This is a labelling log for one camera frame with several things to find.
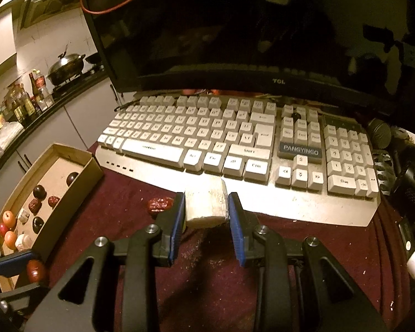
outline brown cardboard tray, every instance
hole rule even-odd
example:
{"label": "brown cardboard tray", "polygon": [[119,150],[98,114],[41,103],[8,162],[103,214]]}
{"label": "brown cardboard tray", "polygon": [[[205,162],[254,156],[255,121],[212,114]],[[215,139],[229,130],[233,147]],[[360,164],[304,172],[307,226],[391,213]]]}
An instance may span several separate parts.
{"label": "brown cardboard tray", "polygon": [[[68,187],[66,178],[71,172],[78,172],[79,175]],[[36,214],[45,222],[42,229],[38,234],[32,230],[32,221],[35,216],[30,212],[30,217],[25,224],[17,219],[14,232],[17,235],[27,233],[33,241],[32,249],[38,252],[41,259],[46,262],[70,219],[102,176],[103,172],[90,152],[54,143],[44,151],[20,180],[0,213],[0,223],[3,212],[7,210],[12,211],[15,216],[22,207],[30,212],[28,204],[34,198],[32,190],[36,185],[42,185],[47,196]],[[48,205],[50,196],[60,198],[54,209]],[[14,252],[4,244],[1,235],[0,248],[5,255]],[[3,292],[28,283],[26,271],[12,278],[0,276],[0,287]]]}

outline black countertop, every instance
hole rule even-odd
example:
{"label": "black countertop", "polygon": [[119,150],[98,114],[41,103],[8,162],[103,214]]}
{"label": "black countertop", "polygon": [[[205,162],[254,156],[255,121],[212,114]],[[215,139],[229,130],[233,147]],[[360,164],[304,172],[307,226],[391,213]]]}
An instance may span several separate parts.
{"label": "black countertop", "polygon": [[59,98],[55,98],[54,105],[44,111],[8,146],[8,148],[5,150],[5,153],[0,158],[0,169],[4,166],[9,157],[12,156],[16,149],[23,143],[23,141],[26,140],[26,138],[30,136],[43,122],[45,122],[49,117],[55,114],[68,102],[72,101],[75,97],[79,96],[87,89],[103,81],[105,78],[107,78],[107,73],[105,71],[98,71],[93,75],[87,77],[85,80],[83,80],[83,82],[80,82],[79,84],[71,87],[70,90],[67,90],[67,92]]}

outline tiled wall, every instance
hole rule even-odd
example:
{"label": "tiled wall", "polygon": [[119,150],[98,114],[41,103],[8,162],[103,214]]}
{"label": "tiled wall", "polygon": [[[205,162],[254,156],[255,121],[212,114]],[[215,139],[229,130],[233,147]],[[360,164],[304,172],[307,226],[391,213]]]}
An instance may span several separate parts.
{"label": "tiled wall", "polygon": [[[0,76],[0,102],[7,93],[6,86],[21,75],[25,90],[31,94],[28,74],[36,68],[47,75],[49,68],[58,60],[58,55],[64,52],[66,44],[67,53],[89,56],[97,52],[83,12],[79,8],[55,15],[22,30],[17,29],[16,20],[13,25],[17,65]],[[90,65],[84,61],[83,71],[89,68]],[[46,82],[47,87],[52,90],[51,82],[48,79]]]}

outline bolt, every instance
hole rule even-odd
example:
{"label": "bolt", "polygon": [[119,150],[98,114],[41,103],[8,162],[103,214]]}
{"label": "bolt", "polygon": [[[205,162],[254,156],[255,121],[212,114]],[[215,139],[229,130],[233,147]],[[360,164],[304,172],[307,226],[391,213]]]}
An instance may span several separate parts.
{"label": "bolt", "polygon": [[319,245],[320,240],[317,237],[307,237],[306,242],[310,247],[316,247]]}
{"label": "bolt", "polygon": [[257,225],[255,226],[255,230],[257,231],[258,234],[265,235],[266,233],[269,232],[269,227],[265,225]]}
{"label": "bolt", "polygon": [[95,240],[95,245],[97,246],[97,247],[102,247],[102,246],[104,246],[105,244],[107,244],[107,238],[106,237],[104,237],[104,236],[101,236],[101,237],[97,237],[97,239]]}
{"label": "bolt", "polygon": [[6,313],[8,312],[9,305],[6,301],[2,300],[0,301],[0,308],[2,309],[4,313]]}
{"label": "bolt", "polygon": [[146,227],[146,232],[147,233],[156,233],[159,231],[159,227],[157,225],[154,224],[150,224],[148,227]]}

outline table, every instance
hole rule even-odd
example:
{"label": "table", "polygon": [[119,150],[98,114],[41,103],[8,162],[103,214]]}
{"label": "table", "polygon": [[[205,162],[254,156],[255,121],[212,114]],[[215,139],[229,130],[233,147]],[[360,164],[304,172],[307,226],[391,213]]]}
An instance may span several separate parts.
{"label": "table", "polygon": [[[97,144],[89,150],[94,152]],[[147,201],[174,193],[103,168],[104,178],[87,197],[50,256],[52,287],[98,236],[117,240],[153,223]],[[383,200],[367,227],[292,221],[258,215],[286,238],[318,237],[358,283],[386,324],[395,327],[410,307],[409,277],[396,221]],[[228,225],[186,230],[180,255],[169,269],[157,268],[161,331],[252,331],[257,276],[239,267]],[[114,330],[121,325],[118,284]]]}

